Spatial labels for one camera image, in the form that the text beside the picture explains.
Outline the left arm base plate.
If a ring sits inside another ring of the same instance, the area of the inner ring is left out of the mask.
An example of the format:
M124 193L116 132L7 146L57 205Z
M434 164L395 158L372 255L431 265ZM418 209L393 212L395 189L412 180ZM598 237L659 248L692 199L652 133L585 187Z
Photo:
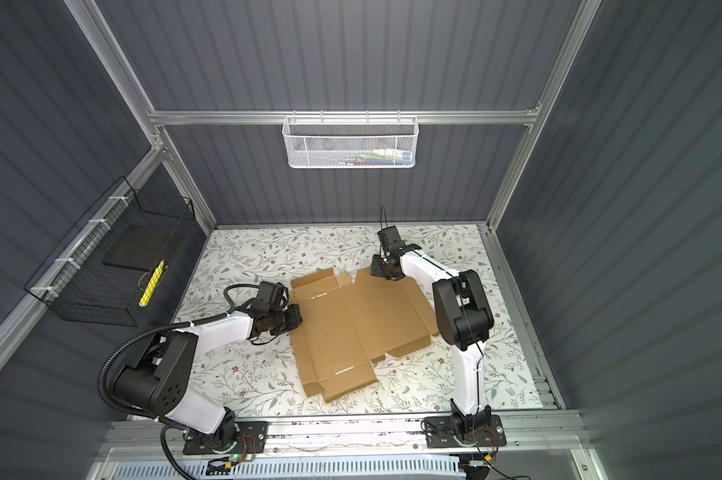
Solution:
M270 424L266 421L223 423L212 434L190 429L185 435L184 455L256 455L264 452Z

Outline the brown cardboard box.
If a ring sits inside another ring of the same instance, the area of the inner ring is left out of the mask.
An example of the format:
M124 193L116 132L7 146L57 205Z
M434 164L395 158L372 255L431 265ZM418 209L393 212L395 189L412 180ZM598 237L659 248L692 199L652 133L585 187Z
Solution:
M435 312L412 278L327 269L291 282L301 325L289 333L305 394L332 402L378 381L375 363L431 345Z

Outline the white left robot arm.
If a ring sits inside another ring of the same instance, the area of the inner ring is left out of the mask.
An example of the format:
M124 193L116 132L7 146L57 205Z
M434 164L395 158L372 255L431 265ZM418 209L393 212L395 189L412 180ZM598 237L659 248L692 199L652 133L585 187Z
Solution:
M98 393L106 405L128 415L215 435L231 414L190 385L196 358L226 344L253 341L263 332L277 337L301 323L299 306L289 304L260 317L233 310L152 328L108 357L98 374Z

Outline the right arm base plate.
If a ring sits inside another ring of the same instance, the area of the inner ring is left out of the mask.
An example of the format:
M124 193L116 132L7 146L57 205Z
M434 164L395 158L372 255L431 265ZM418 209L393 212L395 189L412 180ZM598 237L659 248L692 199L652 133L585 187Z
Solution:
M420 422L420 427L431 449L495 449L507 445L501 418L494 414L481 421L469 419L464 426L458 426L452 416L430 416Z

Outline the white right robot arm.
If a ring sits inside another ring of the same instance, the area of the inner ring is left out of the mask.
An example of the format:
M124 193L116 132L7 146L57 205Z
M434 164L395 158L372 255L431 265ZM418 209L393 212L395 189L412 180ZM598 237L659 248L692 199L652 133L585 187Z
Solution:
M452 416L466 427L487 424L492 410L485 392L484 350L494 317L478 273L458 271L410 249L375 254L371 274L392 281L412 278L432 287L437 328L453 358Z

